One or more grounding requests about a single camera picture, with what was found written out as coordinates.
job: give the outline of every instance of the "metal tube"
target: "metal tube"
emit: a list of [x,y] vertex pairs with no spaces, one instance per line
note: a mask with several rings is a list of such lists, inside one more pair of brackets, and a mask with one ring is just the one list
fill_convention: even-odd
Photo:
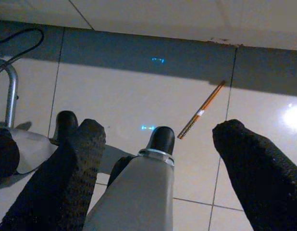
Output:
[[[5,63],[5,60],[0,59],[0,66]],[[8,91],[8,100],[6,104],[6,113],[5,113],[5,126],[9,128],[14,127],[15,119],[15,109],[16,109],[16,100],[17,100],[17,88],[18,88],[18,75],[15,68],[12,65],[6,65],[4,70],[9,75],[9,91]]]

